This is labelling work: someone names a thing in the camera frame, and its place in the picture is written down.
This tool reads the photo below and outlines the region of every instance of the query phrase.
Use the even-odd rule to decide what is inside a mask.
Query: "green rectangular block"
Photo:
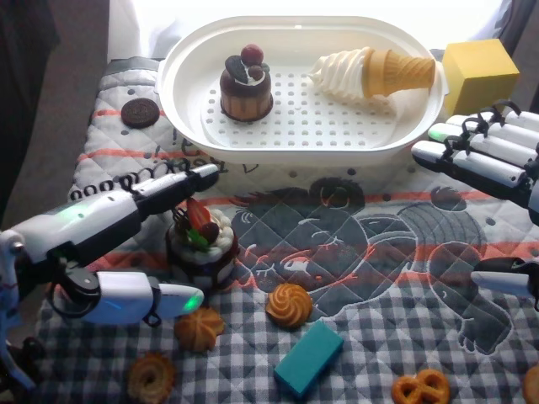
[[[275,368],[277,380],[302,398],[315,379],[343,347],[343,338],[323,322],[315,322]]]

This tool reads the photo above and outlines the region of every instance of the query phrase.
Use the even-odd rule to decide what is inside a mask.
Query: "whipped cream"
[[[234,242],[234,231],[232,223],[220,210],[210,210],[211,221],[219,226],[219,236],[210,245],[207,251],[196,251],[190,246],[182,244],[176,236],[176,231],[170,232],[172,249],[189,263],[204,265],[219,261],[223,255],[228,253]]]
[[[243,65],[243,68],[245,69],[245,74],[247,74],[247,84],[234,79],[234,81],[237,82],[238,84],[241,84],[242,86],[258,86],[266,78],[266,72],[263,72],[262,78],[260,80],[254,80],[252,77],[249,76],[249,66],[245,66],[243,62],[242,62],[242,65]]]
[[[322,56],[308,76],[322,91],[338,98],[363,98],[361,76],[369,47]]]

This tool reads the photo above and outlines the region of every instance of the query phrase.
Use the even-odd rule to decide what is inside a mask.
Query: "gingham pattern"
[[[132,97],[144,96],[158,101],[151,87],[154,79],[155,72],[141,70],[105,76],[100,83],[96,110],[120,110],[121,105]],[[129,134],[122,135],[123,130]],[[161,152],[176,152],[181,142],[164,117],[152,128],[129,130],[121,124],[118,115],[95,115],[88,130],[84,155],[77,166],[73,189],[83,189],[125,172],[152,167],[161,160],[161,157],[154,158],[157,146]],[[119,157],[108,151],[101,152],[103,149],[139,151],[142,156]],[[185,150],[195,154],[193,147],[188,146]],[[209,160],[202,155],[189,159],[193,162]],[[218,185],[198,197],[229,197],[288,187],[308,189],[320,178],[352,179],[360,183],[366,195],[366,207],[352,216],[361,223],[369,243],[382,240],[386,248],[383,251],[392,256],[395,271],[389,275],[376,263],[376,256],[371,256],[369,262],[357,258],[350,264],[351,268],[368,264],[370,267],[365,267],[365,274],[380,279],[381,285],[385,285],[381,289],[373,290],[365,299],[359,300],[357,294],[354,294],[356,298],[349,294],[345,282],[333,284],[331,289],[336,292],[333,295],[339,297],[341,308],[330,316],[315,310],[311,320],[319,318],[338,332],[344,339],[344,346],[342,353],[308,392],[308,402],[388,403],[391,402],[392,383],[398,376],[415,375],[425,368],[439,369],[447,375],[454,403],[524,402],[521,393],[523,376],[529,367],[539,362],[539,317],[531,302],[482,290],[472,301],[464,301],[462,307],[448,306],[444,298],[451,289],[443,290],[445,294],[437,289],[449,284],[442,279],[448,274],[469,276],[479,253],[484,256],[517,253],[531,256],[539,231],[529,225],[524,210],[494,199],[467,200],[467,208],[461,212],[467,216],[459,216],[460,220],[477,223],[481,229],[477,233],[454,230],[453,236],[447,236],[446,228],[452,222],[444,220],[452,215],[450,213],[436,219],[439,222],[431,229],[432,237],[453,237],[454,242],[460,242],[459,237],[463,237],[462,240],[481,246],[478,247],[480,252],[458,243],[447,244],[430,254],[427,260],[402,254],[404,250],[392,241],[392,235],[400,231],[398,234],[413,240],[416,244],[414,254],[419,254],[422,243],[427,245],[436,240],[426,240],[416,234],[420,230],[417,223],[422,215],[434,215],[437,210],[429,205],[429,201],[416,207],[412,206],[415,201],[393,199],[392,195],[420,194],[436,187],[452,187],[459,191],[468,188],[449,178],[428,173],[410,161],[384,170],[226,164],[222,171]],[[377,194],[384,198],[370,198]],[[282,198],[268,205],[264,212],[248,210],[246,228],[237,230],[245,234],[256,226],[268,226],[272,223],[270,212],[282,204],[298,215],[308,216],[301,206],[283,202]],[[231,219],[237,214],[237,206],[224,204],[219,207]],[[387,217],[394,219],[394,224],[377,230],[375,222]],[[496,225],[486,224],[487,218]],[[408,223],[408,227],[400,227],[398,220]],[[169,215],[149,218],[141,233],[120,246],[116,255],[99,260],[94,268],[135,267],[159,272],[156,253],[163,253],[161,235],[169,224]],[[282,246],[295,230],[294,227],[286,229],[285,234],[283,229],[270,229],[264,234],[276,237],[271,243]],[[477,234],[477,240],[473,239],[474,234]],[[240,255],[242,262],[231,276],[231,281],[237,282],[231,289],[210,296],[206,302],[220,312],[226,323],[225,332],[208,353],[192,354],[182,350],[173,335],[172,322],[163,322],[156,329],[145,325],[95,326],[61,319],[45,303],[37,325],[37,336],[47,352],[47,357],[39,363],[45,381],[35,392],[34,401],[130,402],[125,388],[129,366],[147,351],[160,351],[171,358],[177,369],[173,392],[166,402],[293,402],[290,393],[273,377],[273,368],[308,329],[308,324],[288,332],[268,320],[264,312],[267,295],[253,286],[253,273],[258,279],[256,269],[268,269],[269,266],[259,263],[260,267],[255,268],[245,249],[244,246],[243,255]],[[155,259],[141,259],[141,252]],[[320,268],[326,273],[331,270]],[[324,295],[330,296],[325,291],[312,291],[313,299],[318,303],[323,302]],[[484,322],[469,319],[484,319],[484,313],[498,313],[495,322],[488,318],[487,323],[493,328],[482,329]],[[478,341],[489,341],[489,333],[498,333],[502,338],[493,341],[493,352],[486,354]]]

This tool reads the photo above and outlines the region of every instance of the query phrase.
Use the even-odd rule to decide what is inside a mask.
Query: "quilted fabric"
[[[344,339],[342,353],[308,392],[308,402],[391,402],[401,375],[439,369],[453,403],[522,403],[525,372],[539,362],[539,318],[528,300],[478,290],[481,258],[539,255],[539,230],[525,210],[492,199],[409,158],[381,167],[282,167],[217,162],[162,116],[124,126],[120,110],[154,99],[157,73],[129,70],[101,80],[71,196],[99,192],[143,168],[166,172],[215,162],[218,184],[196,195],[231,219],[241,252],[223,290],[205,304],[226,323],[215,348],[186,352],[173,322],[152,329],[61,319],[45,303],[37,335],[47,357],[35,402],[129,402],[129,366],[147,351],[171,358],[177,379],[167,402],[292,402],[273,369],[316,321]],[[150,217],[135,237],[91,266],[168,276],[170,214]],[[309,323],[288,332],[264,312],[278,283],[306,288]]]

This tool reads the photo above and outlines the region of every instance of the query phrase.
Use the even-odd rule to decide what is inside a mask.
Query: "green leaf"
[[[190,229],[187,232],[187,237],[197,249],[206,250],[209,246],[209,242],[196,229]]]

